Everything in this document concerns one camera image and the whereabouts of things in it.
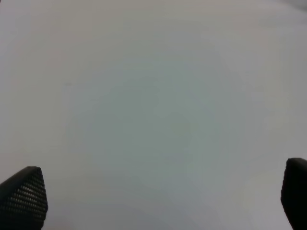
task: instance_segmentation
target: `white surface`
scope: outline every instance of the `white surface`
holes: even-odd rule
[[[307,157],[302,0],[2,0],[0,180],[45,230],[289,230]]]

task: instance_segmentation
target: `black perforated grille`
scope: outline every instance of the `black perforated grille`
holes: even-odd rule
[[[0,201],[0,229],[40,230],[47,210],[43,175],[36,167]]]

